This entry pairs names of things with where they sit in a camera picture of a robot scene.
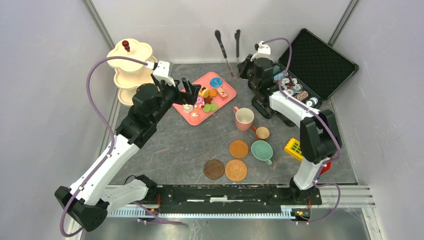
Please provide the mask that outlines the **white cupcake toy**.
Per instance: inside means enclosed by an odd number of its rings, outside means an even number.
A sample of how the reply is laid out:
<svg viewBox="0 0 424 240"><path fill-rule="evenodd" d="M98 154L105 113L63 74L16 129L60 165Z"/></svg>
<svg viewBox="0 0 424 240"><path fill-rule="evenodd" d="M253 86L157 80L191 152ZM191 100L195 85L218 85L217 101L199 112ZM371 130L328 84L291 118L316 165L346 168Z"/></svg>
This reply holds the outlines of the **white cupcake toy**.
<svg viewBox="0 0 424 240"><path fill-rule="evenodd" d="M186 114L190 114L194 111L194 106L192 104L183 104L182 110Z"/></svg>

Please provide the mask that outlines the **pink swirl cake toy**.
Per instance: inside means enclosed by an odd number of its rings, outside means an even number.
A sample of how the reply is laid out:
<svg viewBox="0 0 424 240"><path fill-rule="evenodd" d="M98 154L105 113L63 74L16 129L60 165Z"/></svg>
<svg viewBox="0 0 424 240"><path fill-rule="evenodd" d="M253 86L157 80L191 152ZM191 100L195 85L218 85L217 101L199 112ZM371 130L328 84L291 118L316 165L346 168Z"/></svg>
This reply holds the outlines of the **pink swirl cake toy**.
<svg viewBox="0 0 424 240"><path fill-rule="evenodd" d="M196 108L196 109L201 109L201 108L204 107L204 105L205 105L204 98L202 96L198 96L195 104L193 105L193 107Z"/></svg>

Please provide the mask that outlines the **yellow cake toy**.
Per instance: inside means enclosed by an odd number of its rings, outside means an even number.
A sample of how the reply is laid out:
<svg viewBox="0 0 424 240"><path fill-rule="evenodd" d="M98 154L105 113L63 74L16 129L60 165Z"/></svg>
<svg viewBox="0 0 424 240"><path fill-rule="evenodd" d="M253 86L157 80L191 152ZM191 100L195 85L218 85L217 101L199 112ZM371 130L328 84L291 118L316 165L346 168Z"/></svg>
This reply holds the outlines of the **yellow cake toy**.
<svg viewBox="0 0 424 240"><path fill-rule="evenodd" d="M202 97L202 98L207 98L209 96L210 90L203 86L201 87L201 89L198 92L198 96Z"/></svg>

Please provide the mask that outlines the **blue donut toy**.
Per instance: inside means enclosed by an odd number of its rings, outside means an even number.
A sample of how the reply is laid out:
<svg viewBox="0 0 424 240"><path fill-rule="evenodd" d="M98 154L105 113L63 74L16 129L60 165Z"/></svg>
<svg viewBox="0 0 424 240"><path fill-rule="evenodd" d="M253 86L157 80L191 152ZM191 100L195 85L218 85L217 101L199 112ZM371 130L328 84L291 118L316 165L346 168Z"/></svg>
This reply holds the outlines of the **blue donut toy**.
<svg viewBox="0 0 424 240"><path fill-rule="evenodd" d="M220 77L214 77L210 80L209 85L213 89L220 88L223 85L223 80Z"/></svg>

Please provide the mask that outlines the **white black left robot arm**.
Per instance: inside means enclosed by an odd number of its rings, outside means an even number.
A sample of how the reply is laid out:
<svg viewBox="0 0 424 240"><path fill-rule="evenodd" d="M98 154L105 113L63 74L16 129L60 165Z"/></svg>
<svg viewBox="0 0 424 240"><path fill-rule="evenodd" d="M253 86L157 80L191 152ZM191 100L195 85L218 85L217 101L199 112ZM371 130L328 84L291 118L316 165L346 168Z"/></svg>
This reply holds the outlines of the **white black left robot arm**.
<svg viewBox="0 0 424 240"><path fill-rule="evenodd" d="M183 83L184 91L179 90ZM93 165L70 187L59 186L54 193L63 208L81 229L91 232L98 228L108 213L127 204L142 200L153 203L157 190L137 178L107 191L106 187L121 167L137 153L157 131L157 124L174 105L194 105L201 90L186 78L174 85L162 80L160 85L143 84L133 96L133 106L113 133L112 140Z"/></svg>

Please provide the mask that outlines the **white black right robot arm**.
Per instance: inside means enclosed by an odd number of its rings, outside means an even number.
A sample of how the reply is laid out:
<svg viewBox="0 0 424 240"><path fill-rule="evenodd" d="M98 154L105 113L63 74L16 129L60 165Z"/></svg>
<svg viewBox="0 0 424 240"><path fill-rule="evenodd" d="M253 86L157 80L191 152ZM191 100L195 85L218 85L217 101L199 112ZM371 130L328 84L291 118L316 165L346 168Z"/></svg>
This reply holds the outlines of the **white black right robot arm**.
<svg viewBox="0 0 424 240"><path fill-rule="evenodd" d="M293 48L288 43L286 65L271 60L272 39L255 44L256 53L249 54L237 65L238 76L247 80L253 91L252 105L265 118L281 115L299 127L302 162L283 193L284 199L302 204L318 194L318 177L325 166L341 155L341 137L336 117L331 110L319 110L318 99L300 98L308 89L299 88L299 81L289 73Z"/></svg>

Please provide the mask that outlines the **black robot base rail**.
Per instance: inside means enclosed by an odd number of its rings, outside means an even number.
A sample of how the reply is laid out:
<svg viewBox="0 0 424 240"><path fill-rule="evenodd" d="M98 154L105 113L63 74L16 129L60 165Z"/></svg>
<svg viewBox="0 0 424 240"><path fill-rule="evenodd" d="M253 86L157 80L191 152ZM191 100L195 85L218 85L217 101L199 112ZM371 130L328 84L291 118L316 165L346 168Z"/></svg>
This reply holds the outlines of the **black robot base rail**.
<svg viewBox="0 0 424 240"><path fill-rule="evenodd" d="M323 203L313 187L296 193L277 184L164 184L138 200L160 217L168 218L286 218Z"/></svg>

